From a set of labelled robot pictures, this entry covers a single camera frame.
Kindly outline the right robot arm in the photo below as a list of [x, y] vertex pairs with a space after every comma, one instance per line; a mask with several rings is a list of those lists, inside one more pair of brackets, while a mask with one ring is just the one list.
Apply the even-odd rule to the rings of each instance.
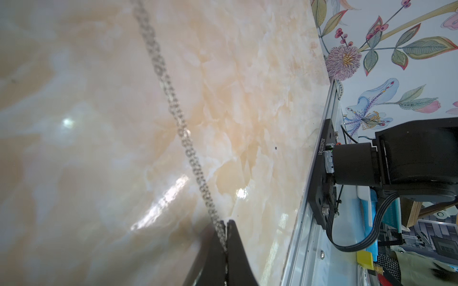
[[371, 143], [335, 146], [333, 179], [339, 185], [370, 187], [382, 197], [371, 232], [343, 252], [371, 246], [384, 214], [399, 197], [448, 203], [458, 197], [458, 120], [415, 120], [377, 132]]

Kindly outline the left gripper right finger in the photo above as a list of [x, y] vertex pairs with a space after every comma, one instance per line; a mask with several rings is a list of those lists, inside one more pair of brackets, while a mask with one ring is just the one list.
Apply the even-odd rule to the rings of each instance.
[[227, 285], [258, 286], [234, 220], [227, 224]]

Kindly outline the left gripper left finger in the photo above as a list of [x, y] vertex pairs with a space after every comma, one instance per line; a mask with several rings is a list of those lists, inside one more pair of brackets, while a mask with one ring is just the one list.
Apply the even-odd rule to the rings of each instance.
[[187, 274], [184, 286], [224, 286], [226, 254], [212, 224], [201, 233], [199, 251]]

